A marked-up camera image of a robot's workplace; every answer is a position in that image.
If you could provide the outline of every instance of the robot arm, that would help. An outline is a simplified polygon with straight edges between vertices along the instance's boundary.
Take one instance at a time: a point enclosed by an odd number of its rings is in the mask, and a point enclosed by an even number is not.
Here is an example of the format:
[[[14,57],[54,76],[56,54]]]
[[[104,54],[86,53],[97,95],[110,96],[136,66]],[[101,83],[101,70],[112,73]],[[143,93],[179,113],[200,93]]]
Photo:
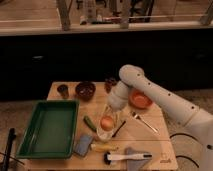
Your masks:
[[[203,145],[200,171],[213,170],[213,116],[199,106],[151,82],[139,67],[124,65],[119,71],[119,76],[121,81],[108,97],[109,105],[114,110],[125,107],[131,87],[144,92],[171,118],[185,126]]]

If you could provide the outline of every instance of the cabinet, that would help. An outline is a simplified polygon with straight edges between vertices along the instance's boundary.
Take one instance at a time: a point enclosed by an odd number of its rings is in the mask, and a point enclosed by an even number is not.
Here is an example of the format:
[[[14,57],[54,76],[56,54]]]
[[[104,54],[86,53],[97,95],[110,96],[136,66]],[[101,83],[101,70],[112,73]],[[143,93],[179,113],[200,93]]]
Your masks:
[[[213,29],[0,37],[0,100],[46,98],[53,81],[118,79],[142,67],[169,89],[213,87]]]

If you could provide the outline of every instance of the brown cup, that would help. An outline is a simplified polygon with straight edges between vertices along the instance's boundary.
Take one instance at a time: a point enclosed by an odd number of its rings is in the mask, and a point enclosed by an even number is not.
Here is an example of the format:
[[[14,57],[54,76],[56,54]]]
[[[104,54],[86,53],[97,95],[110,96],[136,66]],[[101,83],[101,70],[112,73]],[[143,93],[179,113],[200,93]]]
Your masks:
[[[69,91],[68,91],[68,86],[65,84],[61,84],[57,87],[58,93],[61,95],[63,99],[68,99],[69,98]]]

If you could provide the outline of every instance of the green tray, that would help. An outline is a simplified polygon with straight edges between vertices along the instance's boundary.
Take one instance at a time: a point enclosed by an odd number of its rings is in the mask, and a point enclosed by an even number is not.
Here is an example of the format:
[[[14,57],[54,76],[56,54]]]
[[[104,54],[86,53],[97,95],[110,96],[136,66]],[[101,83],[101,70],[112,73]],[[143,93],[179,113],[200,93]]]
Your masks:
[[[20,159],[69,158],[72,155],[78,101],[39,101],[16,154]]]

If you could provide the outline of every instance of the orange bowl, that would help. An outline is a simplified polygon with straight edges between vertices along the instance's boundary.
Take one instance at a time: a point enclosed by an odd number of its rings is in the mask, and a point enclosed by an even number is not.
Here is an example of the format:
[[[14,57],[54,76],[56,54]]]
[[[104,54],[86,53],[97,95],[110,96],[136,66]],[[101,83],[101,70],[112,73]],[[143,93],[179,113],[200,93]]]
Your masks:
[[[153,102],[143,92],[132,89],[129,95],[129,103],[136,108],[145,109],[151,106]]]

